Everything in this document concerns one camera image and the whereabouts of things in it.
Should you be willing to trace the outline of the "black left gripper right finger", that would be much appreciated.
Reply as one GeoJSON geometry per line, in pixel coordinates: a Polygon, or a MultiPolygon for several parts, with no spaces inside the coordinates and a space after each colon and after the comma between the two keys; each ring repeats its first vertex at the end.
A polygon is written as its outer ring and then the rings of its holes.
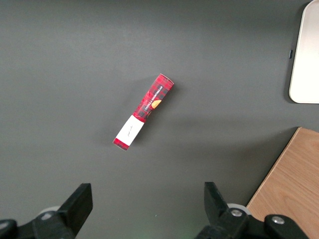
{"type": "Polygon", "coordinates": [[[264,221],[254,218],[242,205],[227,204],[214,182],[204,183],[204,208],[209,225],[197,239],[307,239],[291,218],[270,214],[264,221]]]}

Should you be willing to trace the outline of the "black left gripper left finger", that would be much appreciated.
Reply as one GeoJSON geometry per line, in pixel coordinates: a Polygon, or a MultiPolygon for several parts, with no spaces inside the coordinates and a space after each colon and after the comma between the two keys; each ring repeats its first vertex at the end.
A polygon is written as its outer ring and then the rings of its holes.
{"type": "Polygon", "coordinates": [[[0,221],[2,239],[74,239],[93,209],[90,183],[82,183],[59,207],[43,210],[19,226],[14,219],[0,221]]]}

